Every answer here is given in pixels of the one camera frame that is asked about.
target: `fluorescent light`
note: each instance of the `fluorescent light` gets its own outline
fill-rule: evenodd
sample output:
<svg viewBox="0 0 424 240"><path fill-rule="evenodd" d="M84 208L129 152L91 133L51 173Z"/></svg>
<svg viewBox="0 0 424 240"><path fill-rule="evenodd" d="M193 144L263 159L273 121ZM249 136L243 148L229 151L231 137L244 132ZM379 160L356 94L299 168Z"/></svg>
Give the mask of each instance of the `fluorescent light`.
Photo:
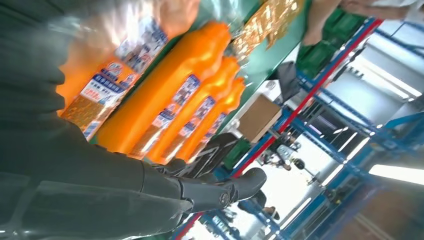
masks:
<svg viewBox="0 0 424 240"><path fill-rule="evenodd" d="M340 147L340 149L337 152L341 152L352 141L352 139L354 139L354 137L357 134L358 134L357 132L355 132L354 134L352 134L352 136L350 136L349 139L345 143L343 143L343 145Z"/></svg>
<svg viewBox="0 0 424 240"><path fill-rule="evenodd" d="M424 170L400 166L374 165L369 173L385 178L424 185Z"/></svg>
<svg viewBox="0 0 424 240"><path fill-rule="evenodd" d="M338 133L341 133L342 131L343 131L343 128L340 128L335 130L332 134L338 134Z"/></svg>
<svg viewBox="0 0 424 240"><path fill-rule="evenodd" d="M309 127L314 130L317 134L321 135L323 134L322 132L320 132L316 127L312 126L312 124L309 125Z"/></svg>
<svg viewBox="0 0 424 240"><path fill-rule="evenodd" d="M379 76L381 76L385 80L387 80L387 81L395 84L396 86L398 86L401 89L407 91L408 93L411 93L415 97L419 97L419 96L423 95L421 92L419 92L415 88L409 86L408 84L406 84L403 81L399 80L398 78L394 77L393 75L391 75L387 71L379 68L375 64L372 64L370 61L366 60L365 58L359 57L356 60L359 60L361 62L361 65L363 65L365 68L373 71L374 73L378 74Z"/></svg>
<svg viewBox="0 0 424 240"><path fill-rule="evenodd" d="M356 146L352 152L346 157L347 160L351 160L353 157L355 157L355 155L365 146L365 144L368 143L368 141L370 140L369 137L365 138L364 140L362 140L358 146Z"/></svg>
<svg viewBox="0 0 424 240"><path fill-rule="evenodd" d="M408 94L404 93L399 88L397 88L397 87L393 86L392 84L388 83L382 77L378 76L374 72L372 72L372 71L370 71L370 70L368 70L368 69L366 69L364 67L360 67L360 68L356 67L356 68L358 70L360 70L364 74L364 76L362 77L362 79L364 79L365 81L367 81L367 82L375 85L376 87L388 89L388 90L394 92L395 94L397 94L402 99L409 98L409 95Z"/></svg>
<svg viewBox="0 0 424 240"><path fill-rule="evenodd" d="M293 214L281 225L281 227L279 229L283 230L285 227L287 227L287 225L289 225L289 223L295 219L295 217L306 207L306 205L308 205L308 203L312 200L312 198L308 198L306 199L302 205L300 205L296 211L293 212Z"/></svg>
<svg viewBox="0 0 424 240"><path fill-rule="evenodd" d="M333 180L333 178L343 169L343 164L340 164L336 169L334 169L334 171L332 171L332 173L322 182L321 185L323 185L324 187L327 186L327 184L330 183L331 180Z"/></svg>
<svg viewBox="0 0 424 240"><path fill-rule="evenodd" d="M271 233L271 227L268 225L268 226L266 226L266 228L263 230L263 233L265 234L265 235L268 235L268 234L270 234Z"/></svg>

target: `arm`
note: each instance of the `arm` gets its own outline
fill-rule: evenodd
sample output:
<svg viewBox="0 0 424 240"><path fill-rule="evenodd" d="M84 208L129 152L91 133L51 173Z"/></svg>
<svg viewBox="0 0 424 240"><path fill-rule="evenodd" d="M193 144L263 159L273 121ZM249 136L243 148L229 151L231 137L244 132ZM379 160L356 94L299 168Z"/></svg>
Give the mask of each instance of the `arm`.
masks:
<svg viewBox="0 0 424 240"><path fill-rule="evenodd" d="M307 31L303 38L305 45L315 45L322 39L324 24L342 0L312 0L307 15Z"/></svg>
<svg viewBox="0 0 424 240"><path fill-rule="evenodd" d="M352 14L362 15L365 17L374 17L378 19L403 20L410 9L409 6L367 6L355 2L343 4L343 9Z"/></svg>

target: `orange bottle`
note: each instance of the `orange bottle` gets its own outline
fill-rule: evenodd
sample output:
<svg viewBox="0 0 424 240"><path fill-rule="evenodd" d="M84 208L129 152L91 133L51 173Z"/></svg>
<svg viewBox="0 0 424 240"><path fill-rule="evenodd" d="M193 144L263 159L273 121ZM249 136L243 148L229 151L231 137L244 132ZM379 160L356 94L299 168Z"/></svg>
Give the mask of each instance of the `orange bottle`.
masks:
<svg viewBox="0 0 424 240"><path fill-rule="evenodd" d="M217 72L230 40L227 25L218 22L186 34L98 131L98 143L129 154L142 136L151 139L174 119L200 80Z"/></svg>
<svg viewBox="0 0 424 240"><path fill-rule="evenodd" d="M68 61L60 66L65 82L56 91L64 97L64 109L115 50L115 61L120 59L137 74L142 74L168 40L189 30L198 14L199 3L200 0L156 0L149 8L148 3L140 1L138 4L143 5L121 5L83 23L70 44Z"/></svg>
<svg viewBox="0 0 424 240"><path fill-rule="evenodd" d="M215 107L197 127L196 131L184 142L175 157L186 162L193 159L192 157L197 155L206 146L226 116L231 111L237 109L245 88L243 78L236 78L228 96L216 103Z"/></svg>
<svg viewBox="0 0 424 240"><path fill-rule="evenodd" d="M195 130L203 118L214 107L216 101L226 97L231 90L232 82L240 70L235 57L223 57L222 64L216 74L201 83L199 90L188 100L186 107L180 111L172 123L156 137L151 149L144 144L137 144L130 156L147 157L154 163L165 164L168 156Z"/></svg>

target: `green crate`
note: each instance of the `green crate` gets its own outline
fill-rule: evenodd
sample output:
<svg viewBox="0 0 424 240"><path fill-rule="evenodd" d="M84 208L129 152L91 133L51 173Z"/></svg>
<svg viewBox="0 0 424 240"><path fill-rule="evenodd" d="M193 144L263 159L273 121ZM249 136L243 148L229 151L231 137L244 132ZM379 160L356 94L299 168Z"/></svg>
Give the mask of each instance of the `green crate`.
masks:
<svg viewBox="0 0 424 240"><path fill-rule="evenodd" d="M334 53L358 31L365 19L337 8L325 22L322 41L314 46L300 48L298 69L309 78L314 78L331 61Z"/></svg>
<svg viewBox="0 0 424 240"><path fill-rule="evenodd" d="M251 143L246 139L240 139L231 151L224 157L223 164L227 170L232 170L240 159L251 149Z"/></svg>
<svg viewBox="0 0 424 240"><path fill-rule="evenodd" d="M309 78L314 78L331 61L337 49L320 42L297 59L297 68Z"/></svg>

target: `ceiling light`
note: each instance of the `ceiling light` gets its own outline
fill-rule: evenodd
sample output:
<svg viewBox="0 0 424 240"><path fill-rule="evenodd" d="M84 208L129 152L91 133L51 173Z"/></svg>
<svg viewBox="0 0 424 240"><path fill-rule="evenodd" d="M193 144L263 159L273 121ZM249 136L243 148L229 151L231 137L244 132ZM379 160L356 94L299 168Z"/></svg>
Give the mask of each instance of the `ceiling light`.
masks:
<svg viewBox="0 0 424 240"><path fill-rule="evenodd" d="M404 83L400 79L394 77L387 71L381 69L380 67L376 66L375 64L372 64L370 61L366 60L363 57L359 57L356 60L359 60L361 62L361 65L363 65L365 68L373 71L374 73L378 74L379 76L383 77L385 80L395 84L396 86L402 88L403 90L406 90L408 93L411 93L415 97L419 97L423 95L421 92L416 90L415 88L409 86L408 84Z"/></svg>
<svg viewBox="0 0 424 240"><path fill-rule="evenodd" d="M369 137L362 140L353 150L352 152L346 157L347 160L351 160L355 155L365 146L365 144L368 143L370 140Z"/></svg>
<svg viewBox="0 0 424 240"><path fill-rule="evenodd" d="M349 139L338 149L337 152L341 152L352 141L352 139L354 139L354 137L357 134L358 134L357 132L355 132L354 134L352 134L352 136L349 137Z"/></svg>
<svg viewBox="0 0 424 240"><path fill-rule="evenodd" d="M330 181L333 180L333 178L343 169L343 166L343 164L340 164L336 169L334 169L334 171L332 171L332 173L328 175L328 177L322 182L321 185L323 185L324 187L327 186L327 184L329 184Z"/></svg>
<svg viewBox="0 0 424 240"><path fill-rule="evenodd" d="M292 215L290 215L290 217L281 225L280 229L284 229L285 227L287 227L287 225L289 225L289 223L295 219L295 217L308 205L308 203L312 200L312 198L308 198L306 199L302 205L300 205L296 211L293 212Z"/></svg>
<svg viewBox="0 0 424 240"><path fill-rule="evenodd" d="M343 128L335 130L332 134L339 134L343 131Z"/></svg>
<svg viewBox="0 0 424 240"><path fill-rule="evenodd" d="M424 170L400 166L375 165L369 174L424 185Z"/></svg>

